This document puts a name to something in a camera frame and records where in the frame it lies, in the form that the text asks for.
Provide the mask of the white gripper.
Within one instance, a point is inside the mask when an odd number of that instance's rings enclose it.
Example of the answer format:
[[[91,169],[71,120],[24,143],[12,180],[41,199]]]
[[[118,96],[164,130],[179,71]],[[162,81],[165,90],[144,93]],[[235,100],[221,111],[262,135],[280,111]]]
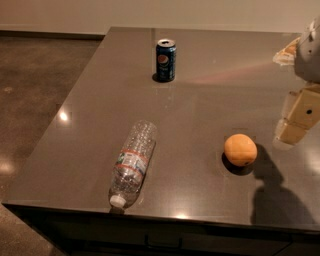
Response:
[[[320,83],[320,18],[314,18],[301,37],[277,52],[273,62],[293,65],[307,82]],[[290,91],[284,101],[274,136],[275,146],[295,146],[320,121],[320,87]]]

